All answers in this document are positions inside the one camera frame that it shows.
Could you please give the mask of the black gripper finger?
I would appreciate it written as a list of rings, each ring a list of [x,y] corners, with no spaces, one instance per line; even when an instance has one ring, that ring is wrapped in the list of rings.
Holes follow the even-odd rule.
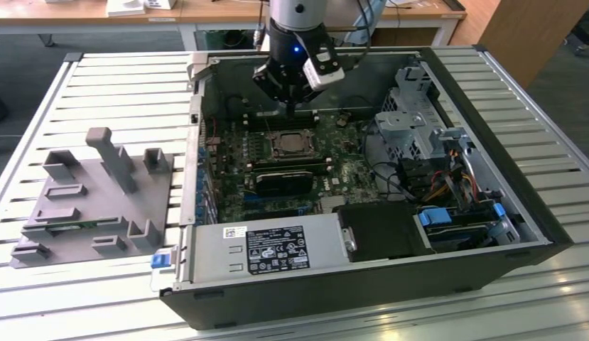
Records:
[[[289,93],[291,82],[287,71],[271,65],[261,65],[253,70],[252,80],[268,98],[281,104],[284,115],[293,115],[295,104]]]
[[[291,99],[291,113],[303,105],[308,104],[320,94],[322,90],[313,90],[308,85],[296,87]]]

